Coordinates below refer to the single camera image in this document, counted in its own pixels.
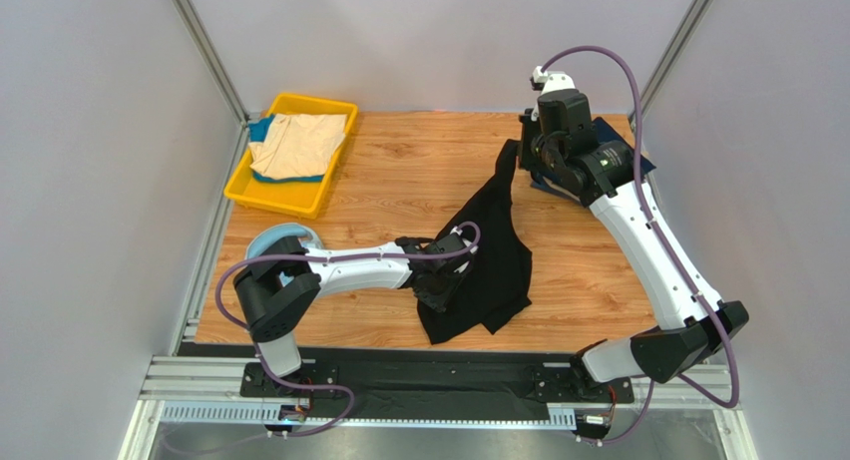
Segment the black t shirt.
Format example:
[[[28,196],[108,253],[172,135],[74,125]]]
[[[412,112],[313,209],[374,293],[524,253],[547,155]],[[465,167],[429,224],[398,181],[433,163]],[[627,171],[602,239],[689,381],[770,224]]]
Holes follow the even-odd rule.
[[[479,226],[481,238],[472,268],[439,313],[418,301],[417,312],[432,344],[447,342],[482,324],[492,334],[531,304],[532,252],[515,232],[511,185],[519,143],[507,141],[495,162],[493,176],[438,233],[450,236],[461,223]]]

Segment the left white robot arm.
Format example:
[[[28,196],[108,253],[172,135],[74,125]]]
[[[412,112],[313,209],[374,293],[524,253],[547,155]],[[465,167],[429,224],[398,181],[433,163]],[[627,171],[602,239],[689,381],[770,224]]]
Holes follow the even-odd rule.
[[[478,240],[460,228],[432,240],[401,237],[349,250],[308,247],[290,235],[242,265],[232,286],[259,356],[274,375],[286,377],[302,365],[294,330],[316,300],[361,289],[409,289],[442,312],[477,250]]]

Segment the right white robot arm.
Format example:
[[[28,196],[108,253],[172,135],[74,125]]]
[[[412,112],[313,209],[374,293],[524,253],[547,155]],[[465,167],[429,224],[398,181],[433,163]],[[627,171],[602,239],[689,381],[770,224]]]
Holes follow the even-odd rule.
[[[655,327],[603,340],[574,358],[590,384],[645,375],[665,383],[722,349],[749,320],[739,300],[724,300],[702,277],[666,225],[650,185],[635,175],[635,150],[618,134],[604,136],[586,95],[576,88],[542,94],[520,117],[519,163],[537,188],[589,209],[636,273]]]

